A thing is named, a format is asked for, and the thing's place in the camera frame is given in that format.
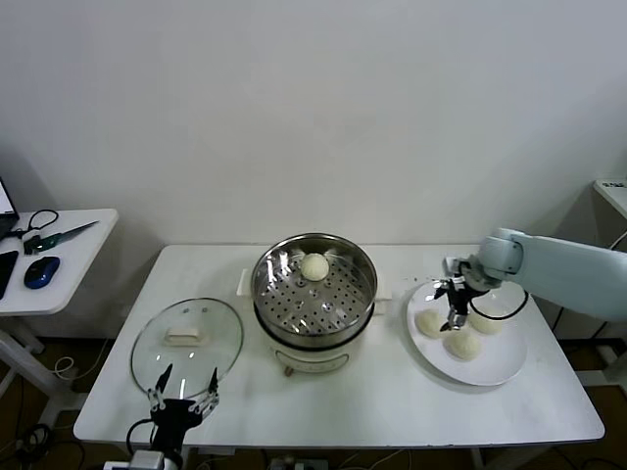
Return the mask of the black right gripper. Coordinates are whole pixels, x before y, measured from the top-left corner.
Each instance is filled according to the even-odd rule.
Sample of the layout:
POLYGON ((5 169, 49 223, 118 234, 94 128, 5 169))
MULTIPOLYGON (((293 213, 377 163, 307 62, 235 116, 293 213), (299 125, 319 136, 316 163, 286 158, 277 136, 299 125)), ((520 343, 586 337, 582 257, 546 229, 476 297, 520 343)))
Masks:
POLYGON ((479 296, 479 291, 472 288, 463 276, 458 276, 448 279, 448 288, 438 287, 433 294, 433 300, 436 301, 447 294, 449 306, 455 313, 451 313, 440 327, 442 333, 457 331, 465 325, 469 303, 479 296))

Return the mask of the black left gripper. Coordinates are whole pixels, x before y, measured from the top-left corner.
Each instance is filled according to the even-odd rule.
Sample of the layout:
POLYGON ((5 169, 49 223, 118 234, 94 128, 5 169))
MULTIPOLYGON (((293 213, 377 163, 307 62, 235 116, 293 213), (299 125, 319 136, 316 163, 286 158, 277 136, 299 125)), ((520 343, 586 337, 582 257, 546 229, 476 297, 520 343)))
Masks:
POLYGON ((186 433, 199 427, 202 416, 209 416, 219 404, 218 371, 214 369, 207 390, 196 402, 190 399, 164 399, 164 391, 172 371, 170 364, 156 385, 149 388, 150 417, 156 425, 151 450, 182 450, 186 433))

